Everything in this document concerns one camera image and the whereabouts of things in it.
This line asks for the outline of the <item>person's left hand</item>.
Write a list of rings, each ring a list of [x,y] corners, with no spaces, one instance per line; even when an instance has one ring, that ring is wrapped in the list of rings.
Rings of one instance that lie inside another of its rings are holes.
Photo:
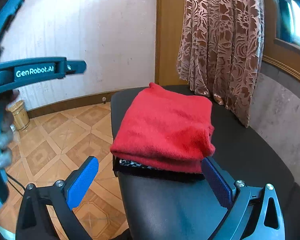
[[[11,129],[11,124],[13,124],[13,114],[6,110],[4,107],[3,120],[1,122],[1,133],[0,133],[0,169],[4,170],[6,167],[10,166],[12,163],[12,151],[8,147],[13,141],[13,131]]]

